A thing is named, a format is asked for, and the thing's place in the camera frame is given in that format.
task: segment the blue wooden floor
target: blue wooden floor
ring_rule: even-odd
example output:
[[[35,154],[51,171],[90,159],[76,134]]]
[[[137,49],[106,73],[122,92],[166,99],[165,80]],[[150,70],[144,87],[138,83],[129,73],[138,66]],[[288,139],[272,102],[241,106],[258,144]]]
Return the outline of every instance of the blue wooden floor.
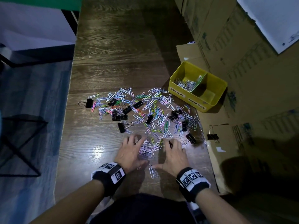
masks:
[[[0,223],[28,223],[54,204],[54,185],[71,75],[71,61],[10,68],[0,78],[0,110],[3,117],[26,114],[43,118],[47,127],[21,152],[40,170],[41,177],[0,177]],[[24,124],[9,135],[20,145],[35,129]],[[4,146],[0,163],[10,154]],[[14,156],[0,173],[34,174]]]

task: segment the wooden table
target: wooden table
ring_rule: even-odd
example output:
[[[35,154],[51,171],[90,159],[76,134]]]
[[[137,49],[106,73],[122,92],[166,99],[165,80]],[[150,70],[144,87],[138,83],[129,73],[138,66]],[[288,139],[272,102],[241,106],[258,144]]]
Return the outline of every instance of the wooden table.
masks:
[[[97,93],[106,97],[109,91],[118,91],[120,87],[130,86],[135,95],[148,93],[155,87],[168,88],[170,75],[180,65],[176,45],[192,40],[174,0],[127,0],[125,3],[83,0],[60,146],[56,201],[87,183],[90,173],[100,165],[113,161],[122,138],[128,135],[119,133],[117,123],[110,116],[100,121],[97,111],[92,113],[91,109],[78,106],[78,101],[86,101],[88,96]],[[173,105],[176,104],[183,105],[183,102],[176,98]],[[130,130],[144,134],[145,127],[139,124]],[[188,144],[186,149],[190,165],[216,190],[206,145]],[[150,163],[163,163],[163,150],[155,153]],[[152,179],[148,168],[128,175],[115,197],[138,191],[184,199],[174,177],[160,172],[160,178]]]

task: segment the green cloth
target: green cloth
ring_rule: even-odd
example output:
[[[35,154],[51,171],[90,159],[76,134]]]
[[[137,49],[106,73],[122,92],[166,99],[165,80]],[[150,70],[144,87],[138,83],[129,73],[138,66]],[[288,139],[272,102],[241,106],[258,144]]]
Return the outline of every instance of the green cloth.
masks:
[[[80,11],[82,0],[0,0],[18,4]]]

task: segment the yellow container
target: yellow container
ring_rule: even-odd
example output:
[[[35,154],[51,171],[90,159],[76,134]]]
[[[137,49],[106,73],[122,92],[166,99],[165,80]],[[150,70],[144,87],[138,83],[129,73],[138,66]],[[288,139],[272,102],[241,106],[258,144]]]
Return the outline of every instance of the yellow container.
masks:
[[[197,82],[189,92],[177,84],[176,79]],[[201,112],[207,112],[216,105],[227,87],[227,82],[215,75],[185,61],[170,77],[168,90]]]

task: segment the wristband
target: wristband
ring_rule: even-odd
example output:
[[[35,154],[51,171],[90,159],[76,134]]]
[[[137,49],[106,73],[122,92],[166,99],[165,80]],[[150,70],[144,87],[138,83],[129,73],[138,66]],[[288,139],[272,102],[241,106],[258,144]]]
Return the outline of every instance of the wristband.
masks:
[[[91,174],[91,179],[99,180],[103,183],[104,197],[112,196],[125,179],[125,172],[122,167],[115,163],[105,163]]]
[[[210,188],[211,184],[197,170],[187,167],[182,169],[176,177],[179,189],[188,202],[195,202],[197,194]]]

